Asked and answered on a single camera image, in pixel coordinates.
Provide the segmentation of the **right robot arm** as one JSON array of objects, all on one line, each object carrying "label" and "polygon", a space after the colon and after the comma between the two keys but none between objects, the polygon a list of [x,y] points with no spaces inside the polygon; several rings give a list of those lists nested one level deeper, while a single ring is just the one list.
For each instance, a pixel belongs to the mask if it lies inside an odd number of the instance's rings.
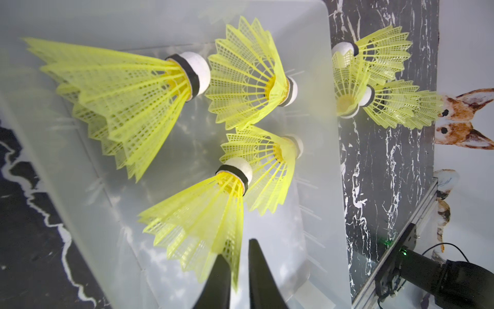
[{"label": "right robot arm", "polygon": [[493,308],[493,273],[469,261],[440,263],[414,251],[416,225],[409,224],[374,279],[378,307],[408,282],[435,298],[440,308]]}]

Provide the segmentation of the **green shuttlecock one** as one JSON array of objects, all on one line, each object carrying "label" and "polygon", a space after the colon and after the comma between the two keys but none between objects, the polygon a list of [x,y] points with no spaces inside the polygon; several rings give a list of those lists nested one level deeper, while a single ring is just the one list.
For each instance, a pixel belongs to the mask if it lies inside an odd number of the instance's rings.
[{"label": "green shuttlecock one", "polygon": [[216,123],[242,130],[294,103],[297,82],[286,74],[272,34],[258,19],[250,23],[241,16],[237,27],[228,24],[215,46],[208,56],[211,82],[205,96]]}]

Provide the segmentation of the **green shuttlecock four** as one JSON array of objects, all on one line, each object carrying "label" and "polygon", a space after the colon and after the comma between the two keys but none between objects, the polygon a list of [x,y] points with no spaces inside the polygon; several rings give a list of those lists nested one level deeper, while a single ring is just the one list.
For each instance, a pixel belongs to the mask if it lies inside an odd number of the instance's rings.
[{"label": "green shuttlecock four", "polygon": [[404,62],[411,55],[408,49],[412,41],[409,33],[401,27],[392,25],[377,30],[356,42],[340,42],[332,47],[332,54],[350,53],[354,58],[363,60],[369,68],[369,84],[383,86],[396,79],[396,74],[404,71]]}]

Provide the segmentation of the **green shuttlecock five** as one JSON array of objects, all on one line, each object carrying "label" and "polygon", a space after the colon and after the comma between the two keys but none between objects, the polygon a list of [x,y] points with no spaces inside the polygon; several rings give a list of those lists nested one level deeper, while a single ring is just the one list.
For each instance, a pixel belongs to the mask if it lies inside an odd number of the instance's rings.
[{"label": "green shuttlecock five", "polygon": [[402,125],[411,130],[433,125],[443,110],[441,96],[419,89],[412,81],[391,81],[373,88],[374,98],[364,112],[379,126],[395,129]]}]

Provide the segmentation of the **green shuttlecock seven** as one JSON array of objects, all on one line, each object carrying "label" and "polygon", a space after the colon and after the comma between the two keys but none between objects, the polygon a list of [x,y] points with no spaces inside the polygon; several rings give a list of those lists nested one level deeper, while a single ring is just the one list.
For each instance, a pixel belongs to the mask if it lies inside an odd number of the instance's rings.
[{"label": "green shuttlecock seven", "polygon": [[304,152],[302,140],[293,134],[278,136],[256,126],[236,129],[221,144],[225,163],[234,157],[245,159],[252,168],[252,180],[244,204],[261,216],[283,205],[295,173],[297,159]]}]

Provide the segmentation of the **green shuttlecock three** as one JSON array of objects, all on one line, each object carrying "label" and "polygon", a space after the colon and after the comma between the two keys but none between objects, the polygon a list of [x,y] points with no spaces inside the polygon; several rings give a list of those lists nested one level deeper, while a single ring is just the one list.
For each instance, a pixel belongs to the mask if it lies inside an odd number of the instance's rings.
[{"label": "green shuttlecock three", "polygon": [[349,116],[363,99],[369,81],[368,64],[352,51],[332,56],[334,93],[339,117]]}]

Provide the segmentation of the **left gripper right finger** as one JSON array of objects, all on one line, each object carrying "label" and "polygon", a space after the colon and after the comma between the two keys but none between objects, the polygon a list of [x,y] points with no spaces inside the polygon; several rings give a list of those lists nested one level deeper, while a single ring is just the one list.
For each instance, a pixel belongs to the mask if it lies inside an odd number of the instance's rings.
[{"label": "left gripper right finger", "polygon": [[248,275],[250,308],[288,308],[277,288],[261,246],[254,238],[249,240]]}]

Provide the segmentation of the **green shuttlecock six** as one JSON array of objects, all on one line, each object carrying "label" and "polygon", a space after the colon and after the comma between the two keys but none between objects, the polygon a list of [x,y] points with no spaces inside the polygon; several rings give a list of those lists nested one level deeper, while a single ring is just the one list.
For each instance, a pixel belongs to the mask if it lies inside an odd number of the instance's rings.
[{"label": "green shuttlecock six", "polygon": [[216,174],[141,212],[138,221],[166,249],[168,260],[205,281],[218,256],[238,289],[244,227],[244,196],[253,172],[243,158],[228,159]]}]

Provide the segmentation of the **green shuttlecock two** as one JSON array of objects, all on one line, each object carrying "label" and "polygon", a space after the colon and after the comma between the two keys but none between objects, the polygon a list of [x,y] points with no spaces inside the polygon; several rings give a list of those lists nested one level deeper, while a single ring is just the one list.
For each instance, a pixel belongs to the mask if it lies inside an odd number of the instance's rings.
[{"label": "green shuttlecock two", "polygon": [[184,105],[204,93],[206,60],[186,51],[164,59],[27,37],[57,95],[118,169],[140,180],[176,124]]}]

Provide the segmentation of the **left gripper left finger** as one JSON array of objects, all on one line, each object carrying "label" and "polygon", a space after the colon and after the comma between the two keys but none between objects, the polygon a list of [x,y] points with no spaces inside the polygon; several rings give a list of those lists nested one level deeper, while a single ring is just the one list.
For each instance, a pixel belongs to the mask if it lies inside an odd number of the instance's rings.
[{"label": "left gripper left finger", "polygon": [[218,255],[211,273],[193,309],[229,309],[231,270],[222,255]]}]

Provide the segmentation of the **clear plastic storage box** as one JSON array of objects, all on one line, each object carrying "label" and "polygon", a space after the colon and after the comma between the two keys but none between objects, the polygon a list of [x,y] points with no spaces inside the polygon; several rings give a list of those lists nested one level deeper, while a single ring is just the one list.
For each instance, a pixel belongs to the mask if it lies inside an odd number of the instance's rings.
[{"label": "clear plastic storage box", "polygon": [[258,19],[271,32],[295,102],[259,126],[304,144],[286,202],[275,213],[244,214],[238,290],[248,308],[248,241],[259,242],[275,282],[293,308],[351,308],[329,12],[323,1],[2,1],[1,118],[14,129],[42,188],[113,308],[191,308],[203,284],[153,245],[138,215],[211,177],[220,166],[223,124],[209,100],[185,104],[141,180],[117,169],[89,139],[71,103],[27,50],[34,37],[165,58],[207,57],[226,26]]}]

